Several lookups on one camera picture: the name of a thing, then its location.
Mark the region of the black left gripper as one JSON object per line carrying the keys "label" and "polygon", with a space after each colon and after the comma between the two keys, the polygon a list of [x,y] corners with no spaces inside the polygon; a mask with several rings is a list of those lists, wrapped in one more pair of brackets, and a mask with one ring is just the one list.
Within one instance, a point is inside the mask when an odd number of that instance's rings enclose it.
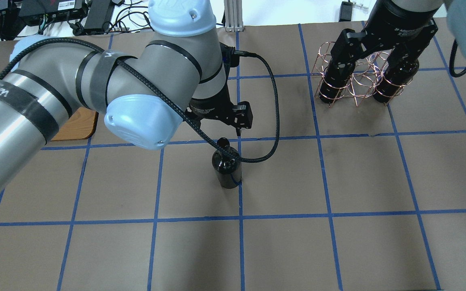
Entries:
{"label": "black left gripper", "polygon": [[227,82],[215,95],[197,99],[192,98],[189,102],[187,116],[194,120],[217,120],[235,127],[236,134],[241,137],[242,129],[251,129],[253,125],[253,112],[248,101],[241,101],[234,105],[231,102]]}

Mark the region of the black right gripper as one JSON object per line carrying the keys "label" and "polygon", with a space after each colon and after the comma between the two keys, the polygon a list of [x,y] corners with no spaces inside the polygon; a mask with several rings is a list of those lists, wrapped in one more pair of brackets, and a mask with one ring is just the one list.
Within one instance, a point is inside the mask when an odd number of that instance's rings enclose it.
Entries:
{"label": "black right gripper", "polygon": [[359,59],[371,52],[393,48],[387,57],[387,77],[413,77],[419,70],[419,57],[430,41],[409,41],[439,9],[437,0],[378,0],[364,30],[343,29],[331,48],[330,74],[348,77]]}

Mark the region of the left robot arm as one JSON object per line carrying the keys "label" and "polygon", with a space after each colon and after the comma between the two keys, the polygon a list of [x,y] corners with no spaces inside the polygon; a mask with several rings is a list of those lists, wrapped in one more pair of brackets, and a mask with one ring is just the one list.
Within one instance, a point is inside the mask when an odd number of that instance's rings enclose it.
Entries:
{"label": "left robot arm", "polygon": [[183,120],[249,129],[247,102],[233,105],[234,49],[220,43],[208,0],[150,0],[153,39],[140,57],[74,38],[30,36],[0,73],[0,191],[80,108],[136,146],[160,150]]}

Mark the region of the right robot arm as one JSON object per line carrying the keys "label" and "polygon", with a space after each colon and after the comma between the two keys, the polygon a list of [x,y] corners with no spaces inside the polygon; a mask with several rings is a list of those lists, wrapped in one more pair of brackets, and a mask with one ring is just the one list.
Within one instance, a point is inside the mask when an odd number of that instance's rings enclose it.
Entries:
{"label": "right robot arm", "polygon": [[[364,29],[344,29],[331,49],[325,77],[344,82],[355,62],[372,53],[392,50],[386,73],[415,63],[437,31],[433,20],[441,5],[447,8],[447,27],[454,36],[453,52],[466,58],[466,0],[378,0]],[[466,74],[451,71],[455,78]]]}

